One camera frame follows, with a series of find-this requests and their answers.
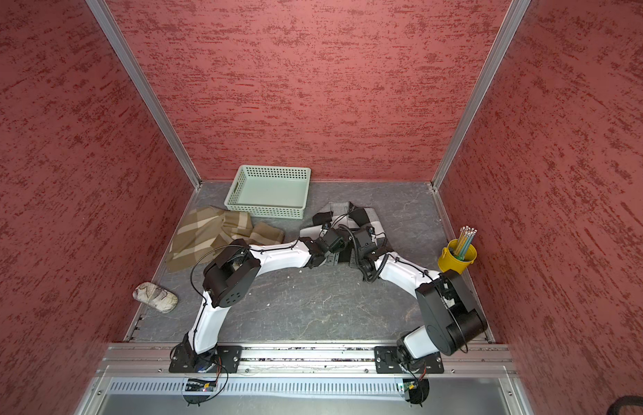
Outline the rolled beige patterned cloth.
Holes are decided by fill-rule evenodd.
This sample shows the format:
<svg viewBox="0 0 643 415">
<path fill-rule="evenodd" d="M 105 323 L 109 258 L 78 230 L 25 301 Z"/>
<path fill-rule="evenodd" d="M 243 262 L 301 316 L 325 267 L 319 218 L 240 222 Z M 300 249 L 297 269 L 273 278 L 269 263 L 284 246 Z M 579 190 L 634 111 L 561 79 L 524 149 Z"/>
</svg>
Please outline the rolled beige patterned cloth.
<svg viewBox="0 0 643 415">
<path fill-rule="evenodd" d="M 132 296 L 138 302 L 162 314 L 168 314 L 178 306 L 176 294 L 151 282 L 143 282 L 138 285 L 133 290 Z"/>
</svg>

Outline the bundle of coloured pencils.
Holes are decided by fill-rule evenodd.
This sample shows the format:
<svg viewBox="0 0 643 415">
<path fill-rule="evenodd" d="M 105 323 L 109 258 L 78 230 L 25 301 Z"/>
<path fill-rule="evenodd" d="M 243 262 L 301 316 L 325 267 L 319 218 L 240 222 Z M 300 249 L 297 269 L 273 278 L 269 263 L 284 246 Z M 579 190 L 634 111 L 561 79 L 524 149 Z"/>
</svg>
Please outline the bundle of coloured pencils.
<svg viewBox="0 0 643 415">
<path fill-rule="evenodd" d="M 457 239 L 456 247 L 453 249 L 453 256 L 458 260 L 464 260 L 475 237 L 477 230 L 475 228 L 464 226 L 460 229 L 460 236 Z"/>
</svg>

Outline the aluminium front rail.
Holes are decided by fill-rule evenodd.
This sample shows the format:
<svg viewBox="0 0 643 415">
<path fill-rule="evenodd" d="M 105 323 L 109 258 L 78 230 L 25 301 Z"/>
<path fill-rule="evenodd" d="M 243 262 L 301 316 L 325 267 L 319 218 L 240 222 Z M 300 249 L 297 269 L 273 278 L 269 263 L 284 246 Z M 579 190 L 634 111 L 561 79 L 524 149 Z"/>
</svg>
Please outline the aluminium front rail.
<svg viewBox="0 0 643 415">
<path fill-rule="evenodd" d="M 377 373 L 374 348 L 395 347 L 387 341 L 316 341 L 222 343 L 243 348 L 236 373 L 170 373 L 171 343 L 113 343 L 77 409 L 98 414 L 112 395 L 202 398 L 277 396 L 294 398 L 394 399 L 407 395 L 406 385 L 423 376 L 432 394 L 455 380 L 486 381 L 495 387 L 508 414 L 530 414 L 509 347 L 474 341 L 468 352 L 443 356 L 444 373 L 415 375 Z"/>
</svg>

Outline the light green plastic basket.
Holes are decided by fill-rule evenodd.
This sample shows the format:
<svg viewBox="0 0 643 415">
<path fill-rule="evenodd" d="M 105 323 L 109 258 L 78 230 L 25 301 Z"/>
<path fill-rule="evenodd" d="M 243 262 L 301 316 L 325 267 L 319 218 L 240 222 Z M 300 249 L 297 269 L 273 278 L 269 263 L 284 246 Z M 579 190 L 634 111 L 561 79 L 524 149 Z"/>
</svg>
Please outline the light green plastic basket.
<svg viewBox="0 0 643 415">
<path fill-rule="evenodd" d="M 242 165 L 224 204 L 254 217 L 301 220 L 310 178 L 310 168 Z"/>
</svg>

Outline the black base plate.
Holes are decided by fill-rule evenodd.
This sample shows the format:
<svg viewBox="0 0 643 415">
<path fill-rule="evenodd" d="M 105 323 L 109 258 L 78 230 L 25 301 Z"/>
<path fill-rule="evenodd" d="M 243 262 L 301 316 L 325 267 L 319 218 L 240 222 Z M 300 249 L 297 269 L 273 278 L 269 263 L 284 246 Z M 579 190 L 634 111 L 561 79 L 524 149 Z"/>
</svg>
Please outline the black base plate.
<svg viewBox="0 0 643 415">
<path fill-rule="evenodd" d="M 415 375 L 444 373 L 444 364 L 439 352 L 428 356 L 414 358 L 404 346 L 377 346 L 374 348 L 374 359 L 377 373 L 405 374 L 412 372 Z"/>
<path fill-rule="evenodd" d="M 219 346 L 203 354 L 195 354 L 182 343 L 170 351 L 169 372 L 171 374 L 217 374 L 238 371 L 243 348 L 240 346 Z"/>
</svg>

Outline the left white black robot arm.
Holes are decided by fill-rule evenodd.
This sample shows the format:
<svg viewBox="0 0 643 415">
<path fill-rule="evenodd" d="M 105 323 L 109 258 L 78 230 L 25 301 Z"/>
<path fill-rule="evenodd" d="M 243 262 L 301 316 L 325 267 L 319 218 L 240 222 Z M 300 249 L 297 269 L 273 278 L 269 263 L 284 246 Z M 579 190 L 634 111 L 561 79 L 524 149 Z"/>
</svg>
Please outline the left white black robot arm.
<svg viewBox="0 0 643 415">
<path fill-rule="evenodd" d="M 224 247 L 203 271 L 200 310 L 191 330 L 173 347 L 169 371 L 206 373 L 221 366 L 216 348 L 222 325 L 258 276 L 289 268 L 316 268 L 349 247 L 350 233 L 333 229 L 316 239 L 300 237 L 289 244 L 256 246 L 239 239 Z"/>
</svg>

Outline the black white checkered scarf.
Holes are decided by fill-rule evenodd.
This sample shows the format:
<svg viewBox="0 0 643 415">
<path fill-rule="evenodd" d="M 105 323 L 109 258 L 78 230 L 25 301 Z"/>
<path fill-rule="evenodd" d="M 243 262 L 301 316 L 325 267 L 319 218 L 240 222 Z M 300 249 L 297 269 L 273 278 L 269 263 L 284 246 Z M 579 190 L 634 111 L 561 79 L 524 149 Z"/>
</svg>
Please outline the black white checkered scarf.
<svg viewBox="0 0 643 415">
<path fill-rule="evenodd" d="M 378 249 L 374 252 L 374 259 L 379 258 L 385 252 L 393 251 L 380 218 L 372 207 L 359 207 L 352 202 L 330 202 L 314 214 L 311 219 L 304 221 L 299 236 L 316 240 L 329 228 L 344 229 L 350 235 L 349 247 L 344 252 L 336 254 L 338 263 L 345 260 L 356 263 L 353 255 L 352 235 L 352 231 L 356 229 L 368 228 L 373 231 L 378 244 Z"/>
</svg>

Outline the brown beige plaid scarf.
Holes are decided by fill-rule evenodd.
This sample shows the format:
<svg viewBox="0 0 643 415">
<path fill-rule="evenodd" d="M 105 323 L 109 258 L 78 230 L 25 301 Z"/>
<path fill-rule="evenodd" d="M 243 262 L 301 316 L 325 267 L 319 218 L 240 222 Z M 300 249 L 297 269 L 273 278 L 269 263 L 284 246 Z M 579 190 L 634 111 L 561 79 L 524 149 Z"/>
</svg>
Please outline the brown beige plaid scarf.
<svg viewBox="0 0 643 415">
<path fill-rule="evenodd" d="M 202 261 L 211 261 L 220 248 L 233 240 L 243 239 L 252 245 L 278 245 L 285 232 L 266 223 L 252 223 L 246 212 L 226 211 L 217 207 L 194 209 L 183 218 L 173 237 L 165 264 L 170 273 L 194 266 L 205 254 L 213 253 Z"/>
</svg>

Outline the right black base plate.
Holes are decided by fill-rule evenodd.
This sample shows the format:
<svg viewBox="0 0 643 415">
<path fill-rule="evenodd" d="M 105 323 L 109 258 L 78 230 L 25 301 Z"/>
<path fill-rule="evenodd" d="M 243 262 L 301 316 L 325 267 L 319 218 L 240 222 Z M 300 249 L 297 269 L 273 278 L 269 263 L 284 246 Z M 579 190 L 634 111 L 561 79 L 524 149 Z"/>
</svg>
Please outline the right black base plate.
<svg viewBox="0 0 643 415">
<path fill-rule="evenodd" d="M 428 356 L 414 358 L 404 346 L 377 346 L 374 348 L 374 359 L 377 373 L 405 374 L 412 372 L 415 375 L 444 373 L 444 364 L 439 352 Z"/>
</svg>

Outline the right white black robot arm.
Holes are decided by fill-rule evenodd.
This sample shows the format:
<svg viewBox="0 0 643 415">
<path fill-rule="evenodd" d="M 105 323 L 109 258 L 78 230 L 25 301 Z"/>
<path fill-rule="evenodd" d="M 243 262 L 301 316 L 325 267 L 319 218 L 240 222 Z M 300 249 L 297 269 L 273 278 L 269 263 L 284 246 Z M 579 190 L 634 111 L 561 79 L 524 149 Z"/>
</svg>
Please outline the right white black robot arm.
<svg viewBox="0 0 643 415">
<path fill-rule="evenodd" d="M 468 344 L 488 329 L 487 319 L 462 273 L 477 257 L 463 237 L 442 249 L 438 271 L 402 259 L 373 230 L 352 237 L 354 263 L 366 282 L 383 279 L 411 294 L 418 302 L 423 325 L 398 340 L 397 362 L 415 373 L 425 358 L 457 351 L 468 352 Z"/>
</svg>

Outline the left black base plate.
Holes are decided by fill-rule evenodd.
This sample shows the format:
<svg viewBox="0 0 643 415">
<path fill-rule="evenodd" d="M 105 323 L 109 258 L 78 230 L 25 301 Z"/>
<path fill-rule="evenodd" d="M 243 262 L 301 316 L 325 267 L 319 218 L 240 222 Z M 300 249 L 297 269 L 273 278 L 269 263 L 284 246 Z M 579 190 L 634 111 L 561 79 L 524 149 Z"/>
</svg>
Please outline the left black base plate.
<svg viewBox="0 0 643 415">
<path fill-rule="evenodd" d="M 169 372 L 171 374 L 217 374 L 238 371 L 243 348 L 240 346 L 219 346 L 203 354 L 195 354 L 182 343 L 170 351 Z"/>
</svg>

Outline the yellow pencil cup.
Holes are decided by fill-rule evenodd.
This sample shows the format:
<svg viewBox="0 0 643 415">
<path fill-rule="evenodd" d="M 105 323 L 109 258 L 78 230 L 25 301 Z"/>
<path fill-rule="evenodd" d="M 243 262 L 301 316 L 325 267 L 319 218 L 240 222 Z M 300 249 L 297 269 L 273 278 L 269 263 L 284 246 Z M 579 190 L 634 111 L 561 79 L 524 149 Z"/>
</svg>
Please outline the yellow pencil cup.
<svg viewBox="0 0 643 415">
<path fill-rule="evenodd" d="M 453 255 L 453 251 L 455 250 L 457 244 L 458 239 L 451 240 L 448 245 L 444 247 L 444 249 L 442 249 L 442 253 L 437 260 L 437 265 L 442 273 L 452 270 L 458 274 L 462 274 L 477 259 L 477 250 L 473 245 L 470 245 L 468 247 L 468 251 L 464 256 L 464 260 L 456 258 Z"/>
</svg>

